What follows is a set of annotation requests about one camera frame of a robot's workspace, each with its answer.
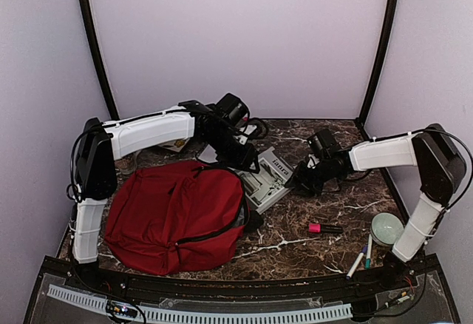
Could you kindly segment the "grey ianra magazine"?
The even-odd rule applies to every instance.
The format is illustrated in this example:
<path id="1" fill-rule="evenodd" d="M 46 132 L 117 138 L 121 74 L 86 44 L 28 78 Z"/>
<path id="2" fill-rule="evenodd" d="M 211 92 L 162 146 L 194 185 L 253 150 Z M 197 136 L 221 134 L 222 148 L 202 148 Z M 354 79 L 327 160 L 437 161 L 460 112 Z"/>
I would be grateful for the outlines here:
<path id="1" fill-rule="evenodd" d="M 245 186 L 249 206 L 259 214 L 267 211 L 289 191 L 285 184 L 293 174 L 290 166 L 273 146 L 258 156 L 259 173 L 237 170 Z"/>

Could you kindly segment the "red student backpack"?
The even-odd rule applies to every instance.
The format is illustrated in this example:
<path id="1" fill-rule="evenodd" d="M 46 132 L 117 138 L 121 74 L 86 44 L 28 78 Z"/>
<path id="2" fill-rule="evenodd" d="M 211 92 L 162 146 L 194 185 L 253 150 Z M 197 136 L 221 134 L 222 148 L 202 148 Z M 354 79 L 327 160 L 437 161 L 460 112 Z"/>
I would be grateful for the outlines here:
<path id="1" fill-rule="evenodd" d="M 123 265 L 169 275 L 229 262 L 262 224 L 235 171 L 181 161 L 139 169 L 119 188 L 104 241 Z"/>

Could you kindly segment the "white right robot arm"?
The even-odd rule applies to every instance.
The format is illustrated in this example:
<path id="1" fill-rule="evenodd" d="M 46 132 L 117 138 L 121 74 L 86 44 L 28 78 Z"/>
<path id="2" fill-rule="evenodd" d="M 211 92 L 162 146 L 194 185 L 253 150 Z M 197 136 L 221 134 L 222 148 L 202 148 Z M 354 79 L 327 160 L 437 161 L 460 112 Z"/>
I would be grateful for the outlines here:
<path id="1" fill-rule="evenodd" d="M 459 149 L 464 142 L 438 123 L 345 148 L 328 129 L 320 130 L 307 142 L 311 156 L 297 164 L 285 185 L 309 197 L 320 195 L 329 180 L 345 180 L 356 172 L 403 166 L 417 170 L 419 200 L 391 250 L 393 257 L 403 263 L 418 253 L 443 216 L 459 201 L 462 182 L 472 181 L 467 170 L 472 153 L 462 155 Z"/>

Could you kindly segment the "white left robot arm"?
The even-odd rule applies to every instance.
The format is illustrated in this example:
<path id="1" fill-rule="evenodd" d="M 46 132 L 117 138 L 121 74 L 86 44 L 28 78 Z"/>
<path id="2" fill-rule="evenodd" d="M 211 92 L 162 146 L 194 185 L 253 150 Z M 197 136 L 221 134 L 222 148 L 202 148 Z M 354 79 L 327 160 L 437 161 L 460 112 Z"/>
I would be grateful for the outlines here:
<path id="1" fill-rule="evenodd" d="M 75 201 L 72 254 L 80 265 L 75 279 L 88 291 L 99 291 L 104 275 L 92 264 L 98 259 L 101 217 L 118 187 L 115 161 L 152 146 L 197 138 L 215 151 L 215 164 L 259 172 L 255 140 L 268 135 L 268 125 L 250 115 L 231 93 L 215 104 L 190 100 L 168 109 L 117 121 L 89 119 L 73 144 L 67 196 Z"/>

